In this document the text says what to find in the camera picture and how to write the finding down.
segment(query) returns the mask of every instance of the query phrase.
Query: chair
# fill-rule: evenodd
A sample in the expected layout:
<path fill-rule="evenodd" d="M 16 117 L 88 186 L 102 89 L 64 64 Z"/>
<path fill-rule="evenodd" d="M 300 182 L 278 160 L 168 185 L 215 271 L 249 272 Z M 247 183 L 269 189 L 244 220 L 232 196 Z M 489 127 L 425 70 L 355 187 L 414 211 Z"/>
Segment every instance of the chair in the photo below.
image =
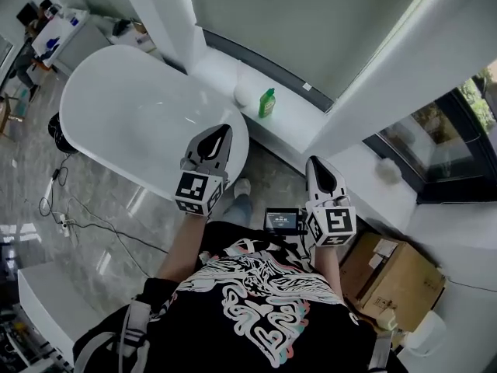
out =
<path fill-rule="evenodd" d="M 19 98 L 14 98 L 5 93 L 5 97 L 0 97 L 0 103 L 3 103 L 0 106 L 0 137 L 3 136 L 9 139 L 12 142 L 15 142 L 12 138 L 10 138 L 7 134 L 4 134 L 5 126 L 7 125 L 7 121 L 15 120 L 20 123 L 24 121 L 24 117 L 16 116 L 12 114 L 12 110 L 10 108 L 10 100 L 20 101 Z"/>

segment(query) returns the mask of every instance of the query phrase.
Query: black t-shirt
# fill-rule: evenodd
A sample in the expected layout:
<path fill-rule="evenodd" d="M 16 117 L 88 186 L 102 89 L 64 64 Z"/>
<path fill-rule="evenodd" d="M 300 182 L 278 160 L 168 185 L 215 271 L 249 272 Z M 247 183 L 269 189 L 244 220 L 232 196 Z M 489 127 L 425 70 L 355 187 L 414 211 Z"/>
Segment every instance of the black t-shirt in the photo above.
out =
<path fill-rule="evenodd" d="M 144 371 L 367 371 L 373 330 L 282 246 L 262 231 L 207 225 L 199 270 L 181 284 L 149 279 L 137 297 L 152 312 Z M 126 310 L 85 334 L 75 359 L 98 333 L 120 333 Z M 115 349 L 99 350 L 86 371 L 116 371 L 116 358 Z"/>

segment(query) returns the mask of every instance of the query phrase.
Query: cardboard box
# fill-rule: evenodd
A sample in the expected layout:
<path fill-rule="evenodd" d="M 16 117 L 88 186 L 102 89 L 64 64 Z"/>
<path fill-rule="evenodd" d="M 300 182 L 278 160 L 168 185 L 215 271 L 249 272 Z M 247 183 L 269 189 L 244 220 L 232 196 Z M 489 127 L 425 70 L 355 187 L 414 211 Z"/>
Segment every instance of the cardboard box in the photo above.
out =
<path fill-rule="evenodd" d="M 398 327 L 413 331 L 438 299 L 445 278 L 406 242 L 365 233 L 340 269 L 343 295 L 376 319 L 395 310 Z"/>

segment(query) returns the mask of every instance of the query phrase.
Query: white bathtub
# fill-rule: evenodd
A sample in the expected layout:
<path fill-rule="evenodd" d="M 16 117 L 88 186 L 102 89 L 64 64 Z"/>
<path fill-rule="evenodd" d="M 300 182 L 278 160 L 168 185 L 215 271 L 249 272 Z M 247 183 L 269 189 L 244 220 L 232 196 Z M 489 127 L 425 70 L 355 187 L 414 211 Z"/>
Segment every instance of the white bathtub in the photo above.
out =
<path fill-rule="evenodd" d="M 73 147 L 167 199 L 178 186 L 189 141 L 206 128 L 233 128 L 230 183 L 249 152 L 247 127 L 230 100 L 129 46 L 96 51 L 75 69 L 62 93 L 60 117 Z"/>

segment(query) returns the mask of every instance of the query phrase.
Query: soap bottle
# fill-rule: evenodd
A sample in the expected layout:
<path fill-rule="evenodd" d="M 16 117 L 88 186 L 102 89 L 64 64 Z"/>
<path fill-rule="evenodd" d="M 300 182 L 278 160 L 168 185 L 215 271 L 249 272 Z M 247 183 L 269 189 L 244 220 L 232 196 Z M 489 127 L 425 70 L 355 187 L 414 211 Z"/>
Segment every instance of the soap bottle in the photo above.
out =
<path fill-rule="evenodd" d="M 274 89 L 264 92 L 259 100 L 259 117 L 266 117 L 273 112 L 275 102 Z"/>

